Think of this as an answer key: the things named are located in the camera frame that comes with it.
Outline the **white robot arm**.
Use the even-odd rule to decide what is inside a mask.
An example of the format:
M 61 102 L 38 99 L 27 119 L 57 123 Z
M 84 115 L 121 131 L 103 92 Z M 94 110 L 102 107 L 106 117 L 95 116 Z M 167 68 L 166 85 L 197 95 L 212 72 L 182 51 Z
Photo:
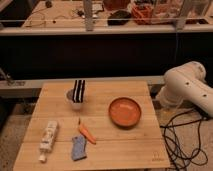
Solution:
M 156 96 L 162 107 L 172 108 L 188 100 L 213 117 L 213 88 L 205 83 L 206 69 L 191 61 L 169 69 Z

